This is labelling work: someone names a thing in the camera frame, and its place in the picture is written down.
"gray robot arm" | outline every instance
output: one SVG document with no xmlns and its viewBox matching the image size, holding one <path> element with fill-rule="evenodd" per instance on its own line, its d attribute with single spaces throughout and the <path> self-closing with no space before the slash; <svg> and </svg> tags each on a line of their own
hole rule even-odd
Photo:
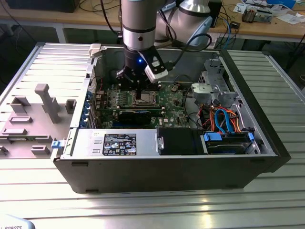
<svg viewBox="0 0 305 229">
<path fill-rule="evenodd" d="M 117 73 L 127 79 L 140 94 L 147 78 L 151 83 L 168 75 L 170 68 L 159 56 L 155 42 L 169 39 L 166 24 L 157 12 L 167 6 L 165 16 L 177 34 L 177 40 L 187 43 L 193 36 L 206 33 L 211 26 L 209 0 L 185 0 L 177 8 L 175 0 L 122 0 L 122 26 L 125 66 Z M 207 43 L 197 37 L 190 45 Z"/>
<path fill-rule="evenodd" d="M 179 8 L 170 4 L 163 11 L 176 33 L 176 40 L 183 43 L 187 43 L 197 34 L 207 33 L 212 24 L 208 0 L 185 0 Z M 157 14 L 155 41 L 158 45 L 169 41 L 169 30 L 160 14 Z M 207 44 L 207 37 L 198 37 L 190 43 L 191 46 L 202 44 Z"/>
</svg>

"power supply label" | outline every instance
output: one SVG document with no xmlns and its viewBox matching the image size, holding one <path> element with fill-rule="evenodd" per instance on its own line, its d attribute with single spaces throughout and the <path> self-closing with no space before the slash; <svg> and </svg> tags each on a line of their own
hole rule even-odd
<svg viewBox="0 0 305 229">
<path fill-rule="evenodd" d="M 103 154 L 105 156 L 137 155 L 136 134 L 105 134 Z"/>
</svg>

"desk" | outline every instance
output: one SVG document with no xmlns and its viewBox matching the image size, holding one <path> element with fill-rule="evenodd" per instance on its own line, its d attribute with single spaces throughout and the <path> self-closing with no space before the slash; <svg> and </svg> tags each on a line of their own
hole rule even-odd
<svg viewBox="0 0 305 229">
<path fill-rule="evenodd" d="M 98 4 L 98 0 L 93 0 L 94 5 Z M 299 23 L 291 25 L 283 22 L 278 18 L 273 18 L 270 24 L 255 22 L 252 24 L 244 23 L 240 13 L 234 13 L 233 10 L 239 0 L 224 0 L 224 7 L 232 20 L 241 23 L 237 38 L 267 40 L 267 41 L 282 41 L 282 42 L 299 42 L 305 32 L 305 24 Z M 115 0 L 111 4 L 107 4 L 106 8 L 116 6 L 119 0 Z M 21 24 L 30 26 L 54 27 L 56 29 L 58 39 L 61 43 L 66 43 L 64 34 L 65 28 L 74 29 L 90 29 L 90 30 L 109 30 L 106 21 L 101 13 L 86 12 L 77 8 L 74 13 L 62 13 L 53 11 L 38 11 L 38 10 L 11 10 L 5 3 L 6 9 L 10 14 Z M 90 0 L 82 4 L 82 7 L 91 10 Z M 120 29 L 118 21 L 118 8 L 113 8 L 107 11 L 108 19 L 115 30 Z M 0 6 L 0 23 L 15 24 L 16 22 L 4 11 Z M 214 39 L 221 36 L 226 28 L 221 20 L 218 20 L 216 27 L 211 28 L 209 33 Z"/>
</svg>

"slotted metal tabletop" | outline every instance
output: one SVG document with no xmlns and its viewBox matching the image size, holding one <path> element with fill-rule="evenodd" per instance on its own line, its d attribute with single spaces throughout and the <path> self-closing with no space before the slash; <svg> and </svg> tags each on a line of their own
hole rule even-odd
<svg viewBox="0 0 305 229">
<path fill-rule="evenodd" d="M 50 49 L 40 47 L 32 53 L 23 73 L 31 61 L 41 63 L 39 57 L 74 66 L 86 63 L 80 45 L 46 45 Z M 259 52 L 230 55 L 292 156 L 278 171 L 260 175 L 244 189 L 95 195 L 74 193 L 49 159 L 4 159 L 0 160 L 0 212 L 29 219 L 37 229 L 305 228 L 304 102 L 295 85 L 275 69 L 272 58 Z M 58 70 L 59 76 L 66 73 Z M 73 73 L 48 79 L 70 77 L 66 86 L 73 87 L 72 82 L 83 76 Z M 63 83 L 54 86 L 60 89 Z"/>
</svg>

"electronic device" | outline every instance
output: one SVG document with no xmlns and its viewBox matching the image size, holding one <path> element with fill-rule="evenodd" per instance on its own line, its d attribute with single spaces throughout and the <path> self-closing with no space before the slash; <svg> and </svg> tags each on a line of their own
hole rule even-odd
<svg viewBox="0 0 305 229">
<path fill-rule="evenodd" d="M 210 0 L 209 1 L 209 8 L 211 10 L 210 16 L 213 19 L 212 24 L 211 24 L 212 28 L 214 28 L 217 23 L 218 15 L 219 15 L 222 4 L 223 4 L 223 2 L 221 0 Z"/>
<path fill-rule="evenodd" d="M 257 9 L 254 21 L 270 23 L 272 20 L 272 13 L 268 9 Z"/>
<path fill-rule="evenodd" d="M 267 22 L 270 23 L 272 20 L 272 13 L 268 9 L 259 8 L 253 6 L 247 6 L 243 15 L 242 20 L 243 22 L 252 23 L 253 21 L 256 22 Z"/>
<path fill-rule="evenodd" d="M 51 158 L 75 192 L 242 188 L 289 160 L 226 51 L 186 53 L 171 77 L 138 99 L 136 90 L 113 81 L 123 47 L 99 49 L 69 134 L 52 143 Z M 180 50 L 158 52 L 171 58 Z M 98 63 L 111 65 L 99 72 Z M 185 73 L 198 83 L 176 77 Z"/>
<path fill-rule="evenodd" d="M 243 188 L 285 164 L 287 150 L 227 51 L 156 49 L 155 37 L 168 36 L 156 15 L 163 6 L 122 0 L 124 45 L 92 44 L 89 60 L 83 51 L 72 57 L 85 70 L 56 70 L 79 76 L 75 99 L 62 92 L 58 102 L 47 83 L 15 96 L 2 156 L 51 154 L 77 193 Z M 164 14 L 177 40 L 196 45 L 205 44 L 192 38 L 207 32 L 209 11 L 208 1 L 185 0 Z"/>
<path fill-rule="evenodd" d="M 64 51 L 54 58 L 57 48 Z M 122 46 L 48 43 L 32 55 L 0 98 L 12 110 L 0 158 L 51 155 L 77 193 L 243 188 L 290 159 L 234 52 L 187 52 L 140 99 L 116 81 Z"/>
<path fill-rule="evenodd" d="M 73 13 L 80 0 L 6 0 L 11 9 L 52 10 Z"/>
<path fill-rule="evenodd" d="M 242 15 L 243 22 L 252 23 L 256 16 L 257 9 L 253 6 L 247 6 Z"/>
</svg>

